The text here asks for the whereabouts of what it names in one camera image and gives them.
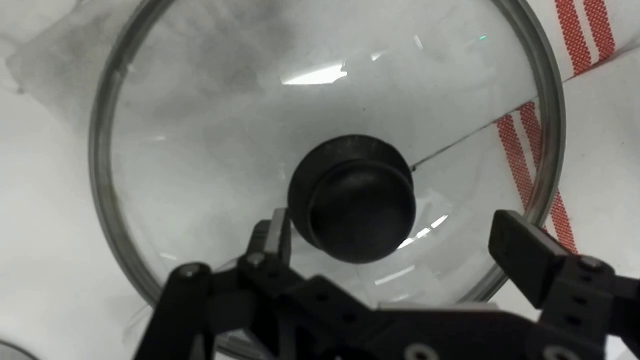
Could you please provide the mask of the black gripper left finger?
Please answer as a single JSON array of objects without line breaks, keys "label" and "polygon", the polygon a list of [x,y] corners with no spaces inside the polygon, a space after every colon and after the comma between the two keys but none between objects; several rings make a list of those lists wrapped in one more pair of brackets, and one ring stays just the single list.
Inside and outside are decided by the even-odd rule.
[{"label": "black gripper left finger", "polygon": [[250,237],[247,255],[270,255],[288,265],[291,259],[291,224],[285,208],[278,208],[270,221],[260,221]]}]

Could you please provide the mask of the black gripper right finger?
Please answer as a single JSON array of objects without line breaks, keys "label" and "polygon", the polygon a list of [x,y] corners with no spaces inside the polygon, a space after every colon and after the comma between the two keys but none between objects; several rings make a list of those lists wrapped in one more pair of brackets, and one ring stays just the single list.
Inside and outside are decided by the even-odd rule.
[{"label": "black gripper right finger", "polygon": [[487,251],[534,308],[569,304],[575,256],[521,214],[511,210],[493,214]]}]

